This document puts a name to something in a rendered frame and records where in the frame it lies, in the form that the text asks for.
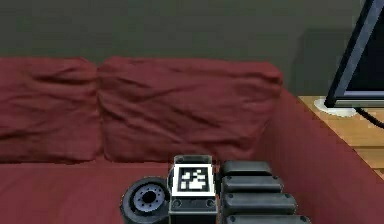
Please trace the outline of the black television set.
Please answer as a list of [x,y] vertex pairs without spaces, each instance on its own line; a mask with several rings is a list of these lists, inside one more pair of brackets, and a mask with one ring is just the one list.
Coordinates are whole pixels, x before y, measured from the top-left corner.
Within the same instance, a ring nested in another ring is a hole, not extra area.
[[384,108],[384,0],[365,0],[322,112],[351,117],[358,108]]

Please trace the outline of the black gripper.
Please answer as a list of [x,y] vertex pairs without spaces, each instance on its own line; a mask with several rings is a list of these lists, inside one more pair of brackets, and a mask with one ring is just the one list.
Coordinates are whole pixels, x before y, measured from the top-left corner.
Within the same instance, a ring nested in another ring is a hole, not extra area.
[[120,213],[124,224],[168,224],[170,194],[161,177],[134,182],[123,194]]

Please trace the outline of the dark red sofa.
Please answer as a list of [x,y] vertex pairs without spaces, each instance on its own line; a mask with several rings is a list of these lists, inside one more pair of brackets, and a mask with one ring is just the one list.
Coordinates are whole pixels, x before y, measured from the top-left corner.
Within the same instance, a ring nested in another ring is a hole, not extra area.
[[270,63],[0,57],[0,224],[123,224],[179,154],[267,161],[312,224],[384,224],[384,179]]

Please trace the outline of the light wooden table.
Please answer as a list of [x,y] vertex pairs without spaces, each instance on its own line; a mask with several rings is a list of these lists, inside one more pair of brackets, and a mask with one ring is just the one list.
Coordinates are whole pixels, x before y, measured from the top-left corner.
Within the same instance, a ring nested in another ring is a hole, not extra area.
[[299,99],[384,180],[384,129],[371,124],[360,115],[337,117],[321,112],[314,105],[314,101],[320,99],[320,96],[300,96]]

